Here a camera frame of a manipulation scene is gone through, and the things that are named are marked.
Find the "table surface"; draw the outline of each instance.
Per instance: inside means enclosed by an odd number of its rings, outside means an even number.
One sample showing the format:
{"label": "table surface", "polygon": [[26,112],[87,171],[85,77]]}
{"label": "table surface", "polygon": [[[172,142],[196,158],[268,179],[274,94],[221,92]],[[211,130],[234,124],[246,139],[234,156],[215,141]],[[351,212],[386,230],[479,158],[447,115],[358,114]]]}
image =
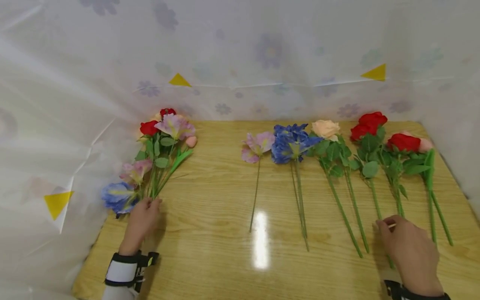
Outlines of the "table surface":
{"label": "table surface", "polygon": [[[345,178],[335,185],[363,259],[350,240],[325,175],[309,157],[300,164],[300,175],[310,252],[301,235],[290,166],[275,165],[269,155],[262,159],[249,233],[257,165],[242,161],[241,141],[247,132],[271,131],[276,123],[195,122],[199,143],[162,191],[160,225],[143,247],[144,251],[156,249],[162,259],[148,270],[142,299],[386,299],[381,278],[392,271],[373,225],[372,195],[356,172],[352,184],[370,254],[363,248]],[[340,125],[347,136],[355,123]],[[385,127],[387,136],[405,129],[427,137],[414,122],[389,122]],[[355,147],[348,145],[355,153]],[[409,196],[403,201],[406,217],[430,232],[422,180],[404,177],[402,183]],[[382,215],[395,214],[383,173],[377,175],[375,185]],[[452,299],[476,299],[480,294],[479,223],[438,154],[434,190],[455,243],[448,244],[435,213],[439,278]],[[127,222],[127,217],[116,220],[109,214],[74,283],[74,296],[101,299],[108,264]]]}

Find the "white sleeve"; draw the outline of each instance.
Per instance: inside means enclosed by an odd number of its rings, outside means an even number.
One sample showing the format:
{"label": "white sleeve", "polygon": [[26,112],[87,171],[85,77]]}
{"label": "white sleeve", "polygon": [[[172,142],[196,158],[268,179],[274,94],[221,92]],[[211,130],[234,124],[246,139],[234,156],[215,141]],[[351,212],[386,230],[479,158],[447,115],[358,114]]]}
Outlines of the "white sleeve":
{"label": "white sleeve", "polygon": [[135,300],[138,293],[133,288],[105,287],[102,300]]}

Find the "left hand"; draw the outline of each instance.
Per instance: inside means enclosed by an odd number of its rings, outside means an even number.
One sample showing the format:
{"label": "left hand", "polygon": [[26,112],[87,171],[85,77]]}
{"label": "left hand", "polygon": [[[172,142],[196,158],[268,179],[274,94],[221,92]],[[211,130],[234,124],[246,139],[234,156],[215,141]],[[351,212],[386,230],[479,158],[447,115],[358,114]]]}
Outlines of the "left hand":
{"label": "left hand", "polygon": [[119,248],[120,255],[132,256],[137,253],[145,236],[157,223],[161,203],[161,199],[151,201],[145,198],[135,205],[130,212],[130,220]]}

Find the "right hand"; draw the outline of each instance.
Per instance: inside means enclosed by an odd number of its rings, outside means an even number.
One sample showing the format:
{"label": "right hand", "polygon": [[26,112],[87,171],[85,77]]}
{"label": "right hand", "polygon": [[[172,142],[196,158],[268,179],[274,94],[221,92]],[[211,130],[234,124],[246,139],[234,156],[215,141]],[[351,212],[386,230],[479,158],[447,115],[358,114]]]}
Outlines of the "right hand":
{"label": "right hand", "polygon": [[437,277],[440,255],[427,231],[401,216],[377,220],[377,226],[385,251],[397,266],[403,285],[410,292],[425,297],[444,295]]}

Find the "red rose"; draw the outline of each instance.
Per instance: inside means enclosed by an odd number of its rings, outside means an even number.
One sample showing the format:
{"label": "red rose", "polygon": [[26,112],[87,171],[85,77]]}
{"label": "red rose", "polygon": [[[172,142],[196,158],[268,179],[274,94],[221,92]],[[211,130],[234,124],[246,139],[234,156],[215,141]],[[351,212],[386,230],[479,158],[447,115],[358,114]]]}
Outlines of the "red rose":
{"label": "red rose", "polygon": [[381,112],[376,111],[371,114],[364,114],[359,119],[359,124],[366,125],[369,124],[377,128],[380,125],[387,123],[388,119]]}
{"label": "red rose", "polygon": [[367,133],[370,133],[371,135],[377,135],[377,129],[378,126],[372,126],[370,124],[358,124],[357,126],[350,129],[350,131],[352,132],[350,139],[354,142],[357,142]]}
{"label": "red rose", "polygon": [[414,136],[408,136],[402,133],[395,133],[387,142],[387,147],[393,150],[395,145],[400,151],[418,152],[421,139]]}
{"label": "red rose", "polygon": [[173,108],[164,108],[160,110],[160,116],[162,116],[162,119],[163,119],[163,116],[169,115],[169,114],[176,115],[177,112]]}
{"label": "red rose", "polygon": [[155,133],[159,132],[160,130],[155,127],[155,124],[157,124],[158,121],[150,121],[147,123],[140,123],[140,131],[143,134],[154,136]]}

